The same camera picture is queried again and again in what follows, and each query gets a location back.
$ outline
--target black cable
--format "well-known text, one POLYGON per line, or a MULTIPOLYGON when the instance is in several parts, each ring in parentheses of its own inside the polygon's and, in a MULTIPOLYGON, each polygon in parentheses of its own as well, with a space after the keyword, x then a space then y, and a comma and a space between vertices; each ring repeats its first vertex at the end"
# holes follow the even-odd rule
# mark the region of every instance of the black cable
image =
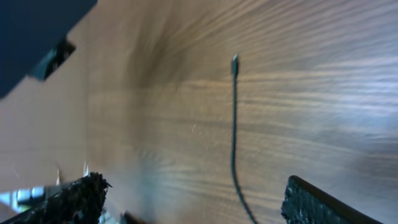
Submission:
POLYGON ((238 104, 238 99, 237 99, 237 88, 236 88, 236 80, 238 78, 238 72, 239 72, 239 62, 238 62, 238 55, 235 54, 233 59, 232 59, 232 82, 233 82, 233 117, 232 117, 232 146, 231 146, 231 173, 232 173, 232 179, 234 182, 235 190, 236 193, 239 196, 239 199, 243 205, 243 208, 245 209, 246 213, 249 215, 250 221, 253 224, 257 224, 256 219, 254 218, 254 215, 250 211, 250 208, 246 201, 244 200, 241 188, 238 184, 238 178, 236 177, 236 169, 235 169, 235 152, 236 152, 236 112, 237 112, 237 104, 238 104))

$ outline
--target wood grain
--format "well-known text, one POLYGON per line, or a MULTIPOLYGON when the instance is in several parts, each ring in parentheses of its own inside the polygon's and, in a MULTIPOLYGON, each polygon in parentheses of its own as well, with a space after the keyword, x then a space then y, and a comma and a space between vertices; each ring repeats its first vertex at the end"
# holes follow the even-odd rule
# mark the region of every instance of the wood grain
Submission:
POLYGON ((99 1, 88 27, 89 153, 108 209, 149 223, 260 223, 299 175, 398 218, 398 2, 99 1))

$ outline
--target brown wood table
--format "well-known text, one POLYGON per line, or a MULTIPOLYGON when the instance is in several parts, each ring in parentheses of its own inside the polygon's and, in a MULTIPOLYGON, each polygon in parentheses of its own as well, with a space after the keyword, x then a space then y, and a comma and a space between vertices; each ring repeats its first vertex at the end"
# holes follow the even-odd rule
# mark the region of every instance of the brown wood table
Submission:
POLYGON ((284 223, 298 175, 398 218, 398 2, 100 0, 85 18, 89 165, 149 223, 284 223))

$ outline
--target blurred object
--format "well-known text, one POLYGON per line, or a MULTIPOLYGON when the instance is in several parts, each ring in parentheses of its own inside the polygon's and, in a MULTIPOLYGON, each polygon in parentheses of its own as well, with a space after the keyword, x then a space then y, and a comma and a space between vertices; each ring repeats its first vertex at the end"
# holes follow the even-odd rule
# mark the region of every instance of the blurred object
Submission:
POLYGON ((129 212, 124 212, 120 217, 120 224, 145 224, 145 222, 134 218, 129 212))
POLYGON ((282 216, 291 223, 380 223, 297 176, 289 177, 282 216))
POLYGON ((8 223, 98 223, 111 187, 102 174, 91 173, 62 189, 44 203, 12 217, 8 223))
POLYGON ((29 71, 39 72, 36 65, 45 64, 51 50, 95 4, 96 0, 0 1, 0 98, 29 71))
POLYGON ((76 47, 73 44, 63 39, 56 47, 50 50, 29 75, 40 81, 45 81, 64 61, 66 61, 66 59, 68 59, 75 49, 76 47))

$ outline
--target wooden panel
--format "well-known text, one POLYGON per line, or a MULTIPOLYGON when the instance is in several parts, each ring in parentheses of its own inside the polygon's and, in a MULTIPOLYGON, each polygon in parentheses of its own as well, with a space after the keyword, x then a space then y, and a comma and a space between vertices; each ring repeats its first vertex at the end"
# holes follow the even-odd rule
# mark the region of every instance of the wooden panel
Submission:
POLYGON ((299 175, 398 218, 396 1, 100 1, 89 14, 89 160, 107 207, 150 223, 284 223, 299 175))
POLYGON ((87 149, 88 21, 68 35, 76 51, 46 82, 25 77, 0 101, 0 190, 83 175, 87 149))

